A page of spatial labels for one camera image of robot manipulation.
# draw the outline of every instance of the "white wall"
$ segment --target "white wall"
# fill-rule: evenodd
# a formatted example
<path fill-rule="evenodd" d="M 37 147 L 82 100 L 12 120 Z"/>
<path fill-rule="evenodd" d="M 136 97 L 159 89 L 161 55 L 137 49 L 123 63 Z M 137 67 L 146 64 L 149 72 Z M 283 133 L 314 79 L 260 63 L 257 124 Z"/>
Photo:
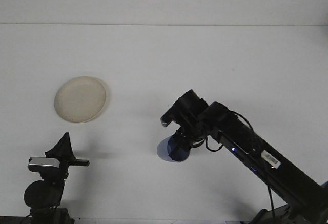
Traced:
<path fill-rule="evenodd" d="M 39 175 L 28 158 L 67 131 L 91 162 L 69 170 L 62 203 L 74 217 L 246 220 L 269 208 L 265 185 L 225 149 L 157 157 L 177 129 L 159 118 L 189 89 L 327 181 L 328 27 L 55 25 L 327 25 L 327 0 L 0 1 L 0 215 L 29 211 L 24 190 Z M 53 100 L 82 75 L 107 83 L 109 105 L 71 124 Z"/>
<path fill-rule="evenodd" d="M 328 0 L 0 0 L 2 23 L 327 25 Z"/>

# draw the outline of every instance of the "cable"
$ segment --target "cable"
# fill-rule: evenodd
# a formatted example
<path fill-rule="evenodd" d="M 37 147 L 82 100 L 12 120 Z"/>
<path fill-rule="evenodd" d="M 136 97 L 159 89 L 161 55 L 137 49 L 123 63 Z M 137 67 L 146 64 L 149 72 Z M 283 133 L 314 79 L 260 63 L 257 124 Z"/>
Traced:
<path fill-rule="evenodd" d="M 20 221 L 19 224 L 23 224 L 23 221 L 26 220 L 26 218 L 28 218 L 28 217 L 30 217 L 30 216 L 32 216 L 32 214 L 29 214 L 29 215 L 25 216 L 25 217 Z"/>
<path fill-rule="evenodd" d="M 212 151 L 212 152 L 217 152 L 217 151 L 219 151 L 219 150 L 221 150 L 222 148 L 223 148 L 223 145 L 221 144 L 221 146 L 219 147 L 219 149 L 217 149 L 217 150 L 212 150 L 210 147 L 209 147 L 209 143 L 208 143 L 208 138 L 206 137 L 205 139 L 205 147 L 206 147 L 206 149 L 208 149 L 209 151 Z"/>
<path fill-rule="evenodd" d="M 252 131 L 252 142 L 254 142 L 254 140 L 255 140 L 255 131 L 254 131 L 252 125 L 250 124 L 250 122 L 243 115 L 241 115 L 241 114 L 239 114 L 239 113 L 237 113 L 235 111 L 231 111 L 231 112 L 234 113 L 235 115 L 241 117 L 247 123 L 247 125 L 249 126 L 249 128 Z M 264 144 L 263 144 L 262 139 L 260 139 L 260 143 L 264 147 Z M 268 176 L 267 176 L 268 168 L 267 168 L 267 165 L 266 165 L 266 162 L 265 162 L 264 159 L 263 159 L 263 164 L 264 164 L 264 170 L 266 172 L 266 174 L 265 174 L 265 180 L 267 181 L 266 186 L 268 187 L 268 192 L 269 192 L 269 198 L 270 198 L 270 204 L 271 204 L 271 212 L 272 212 L 272 219 L 273 219 L 273 223 L 276 223 L 276 221 L 275 221 L 276 215 L 275 215 L 274 204 L 273 204 L 273 199 L 272 199 L 272 192 L 271 192 L 271 187 L 270 187 L 270 184 L 268 182 Z"/>

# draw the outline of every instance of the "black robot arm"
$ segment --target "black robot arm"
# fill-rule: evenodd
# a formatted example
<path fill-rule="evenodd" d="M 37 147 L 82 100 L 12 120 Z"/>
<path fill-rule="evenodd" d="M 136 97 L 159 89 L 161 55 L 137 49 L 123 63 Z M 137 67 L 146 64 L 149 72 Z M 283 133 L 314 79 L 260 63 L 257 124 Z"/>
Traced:
<path fill-rule="evenodd" d="M 173 135 L 180 137 L 176 141 L 181 147 L 190 149 L 208 135 L 226 147 L 288 204 L 277 211 L 280 223 L 299 223 L 296 220 L 301 217 L 302 223 L 326 224 L 327 187 L 314 182 L 239 117 L 218 102 L 207 105 L 190 90 L 162 116 L 161 122 L 165 127 L 171 121 L 181 125 Z M 262 210 L 253 223 L 263 223 L 265 213 Z"/>

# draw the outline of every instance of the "paper plate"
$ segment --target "paper plate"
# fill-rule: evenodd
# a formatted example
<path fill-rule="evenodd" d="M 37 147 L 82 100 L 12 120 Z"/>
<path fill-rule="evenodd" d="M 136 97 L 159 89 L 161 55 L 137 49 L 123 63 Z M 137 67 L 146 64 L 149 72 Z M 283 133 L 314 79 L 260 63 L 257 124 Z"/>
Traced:
<path fill-rule="evenodd" d="M 106 102 L 106 89 L 93 77 L 82 76 L 71 79 L 58 90 L 55 110 L 64 120 L 85 123 L 94 119 Z"/>

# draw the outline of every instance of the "barcode label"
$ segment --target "barcode label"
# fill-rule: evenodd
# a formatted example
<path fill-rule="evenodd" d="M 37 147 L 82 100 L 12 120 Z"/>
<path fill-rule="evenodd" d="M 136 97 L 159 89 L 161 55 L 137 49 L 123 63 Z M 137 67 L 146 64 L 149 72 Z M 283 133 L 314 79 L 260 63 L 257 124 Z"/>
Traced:
<path fill-rule="evenodd" d="M 279 162 L 274 156 L 272 156 L 267 151 L 262 151 L 261 156 L 264 160 L 266 160 L 275 169 L 277 169 L 281 165 L 281 162 Z"/>

